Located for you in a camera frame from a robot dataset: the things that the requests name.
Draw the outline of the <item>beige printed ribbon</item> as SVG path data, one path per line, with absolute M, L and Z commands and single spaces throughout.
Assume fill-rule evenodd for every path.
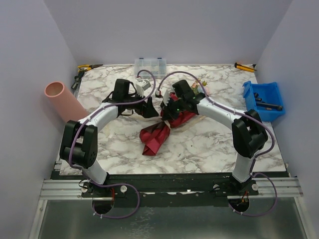
M 135 120 L 141 120 L 141 121 L 152 121 L 152 120 L 159 120 L 160 119 L 160 117 L 145 119 L 145 118 L 142 118 L 140 116 L 131 116 L 131 118 L 135 119 Z M 203 119 L 205 119 L 205 116 L 194 116 L 193 118 L 191 118 L 186 123 L 174 128 L 173 131 L 175 131 L 175 132 L 184 132 L 184 131 L 190 129 L 192 126 L 194 126 L 197 123 L 199 123 L 200 121 L 202 121 Z M 111 132 L 111 130 L 110 130 L 110 125 L 109 124 L 102 129 L 102 133 L 104 133 L 106 136 L 109 136 L 110 132 Z

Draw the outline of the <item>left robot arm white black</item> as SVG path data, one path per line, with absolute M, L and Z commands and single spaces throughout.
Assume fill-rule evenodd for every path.
M 125 110 L 144 118 L 158 117 L 151 95 L 144 96 L 144 91 L 150 87 L 147 80 L 133 83 L 117 79 L 114 90 L 96 110 L 78 121 L 69 120 L 65 125 L 59 157 L 94 181 L 93 190 L 100 197 L 110 193 L 111 185 L 107 182 L 109 173 L 97 161 L 98 133 Z

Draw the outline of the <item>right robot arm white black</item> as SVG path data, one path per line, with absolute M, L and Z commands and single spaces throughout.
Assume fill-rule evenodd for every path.
M 258 113 L 255 110 L 237 112 L 214 102 L 202 92 L 195 94 L 186 80 L 173 84 L 172 89 L 172 92 L 161 92 L 163 120 L 175 120 L 180 113 L 189 112 L 215 120 L 232 131 L 237 159 L 232 172 L 234 180 L 230 181 L 229 189 L 233 194 L 241 195 L 247 190 L 246 181 L 251 178 L 254 156 L 268 140 Z

